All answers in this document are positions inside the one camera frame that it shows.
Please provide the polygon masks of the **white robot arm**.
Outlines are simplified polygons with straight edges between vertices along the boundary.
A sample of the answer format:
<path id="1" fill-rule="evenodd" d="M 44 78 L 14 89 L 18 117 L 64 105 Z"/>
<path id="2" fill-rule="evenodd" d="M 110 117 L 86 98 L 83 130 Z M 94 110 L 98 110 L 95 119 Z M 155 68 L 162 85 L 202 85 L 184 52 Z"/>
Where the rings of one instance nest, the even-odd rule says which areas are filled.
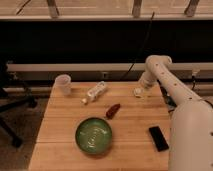
<path id="1" fill-rule="evenodd" d="M 171 63 L 169 56 L 150 55 L 139 79 L 144 89 L 159 81 L 177 105 L 171 117 L 168 171 L 213 171 L 213 105 L 173 75 Z"/>

